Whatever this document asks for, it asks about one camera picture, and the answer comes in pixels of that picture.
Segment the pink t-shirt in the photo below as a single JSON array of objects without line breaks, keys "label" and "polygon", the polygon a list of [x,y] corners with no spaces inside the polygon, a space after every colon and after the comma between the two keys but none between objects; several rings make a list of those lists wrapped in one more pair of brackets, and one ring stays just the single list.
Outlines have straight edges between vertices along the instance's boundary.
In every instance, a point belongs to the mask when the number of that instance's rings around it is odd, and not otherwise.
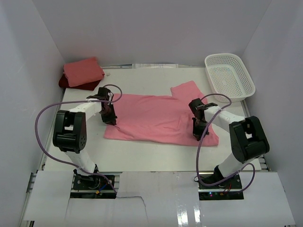
[{"label": "pink t-shirt", "polygon": [[170,90],[170,96],[123,94],[113,104],[116,125],[106,127],[104,138],[197,146],[192,133],[194,115],[188,104],[204,94],[193,81]]}]

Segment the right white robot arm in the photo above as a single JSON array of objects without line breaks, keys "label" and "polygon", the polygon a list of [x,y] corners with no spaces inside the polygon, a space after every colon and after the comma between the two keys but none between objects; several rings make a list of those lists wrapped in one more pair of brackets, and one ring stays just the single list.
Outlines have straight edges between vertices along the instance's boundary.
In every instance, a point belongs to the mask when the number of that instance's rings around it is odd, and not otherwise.
[{"label": "right white robot arm", "polygon": [[[258,117],[243,117],[220,108],[215,103],[204,104],[199,98],[189,103],[193,117],[193,136],[199,141],[196,155],[195,180],[203,186],[226,188],[231,178],[254,159],[269,152],[269,143]],[[214,169],[211,176],[199,174],[199,154],[204,138],[215,124],[229,133],[231,154]]]}]

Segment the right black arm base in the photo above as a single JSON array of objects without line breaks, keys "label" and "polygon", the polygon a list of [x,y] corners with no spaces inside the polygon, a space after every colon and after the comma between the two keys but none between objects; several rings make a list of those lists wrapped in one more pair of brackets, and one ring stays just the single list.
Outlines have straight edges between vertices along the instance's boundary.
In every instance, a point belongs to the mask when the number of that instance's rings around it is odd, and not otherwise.
[{"label": "right black arm base", "polygon": [[215,186],[204,186],[199,181],[197,176],[194,177],[194,182],[198,183],[198,194],[200,201],[231,201],[243,200],[243,192],[238,192],[242,189],[242,183],[239,175],[220,183]]}]

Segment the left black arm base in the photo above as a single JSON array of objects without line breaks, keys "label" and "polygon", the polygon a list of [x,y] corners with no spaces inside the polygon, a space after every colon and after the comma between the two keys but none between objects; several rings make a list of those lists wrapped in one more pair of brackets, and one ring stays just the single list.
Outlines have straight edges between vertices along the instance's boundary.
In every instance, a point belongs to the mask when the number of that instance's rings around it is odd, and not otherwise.
[{"label": "left black arm base", "polygon": [[70,198],[72,199],[115,199],[116,193],[108,182],[115,186],[115,175],[80,175],[74,170]]}]

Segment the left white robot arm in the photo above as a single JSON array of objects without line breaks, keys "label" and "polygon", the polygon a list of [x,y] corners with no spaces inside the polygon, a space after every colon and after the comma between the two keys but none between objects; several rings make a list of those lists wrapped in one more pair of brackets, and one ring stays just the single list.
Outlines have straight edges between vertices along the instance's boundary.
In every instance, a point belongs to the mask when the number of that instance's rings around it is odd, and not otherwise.
[{"label": "left white robot arm", "polygon": [[103,123],[116,125],[117,116],[111,103],[113,97],[112,92],[103,96],[89,96],[86,103],[67,111],[59,110],[56,114],[53,145],[69,157],[78,174],[85,175],[84,183],[91,189],[99,186],[100,177],[95,174],[98,166],[85,150],[88,141],[86,122],[100,114]]}]

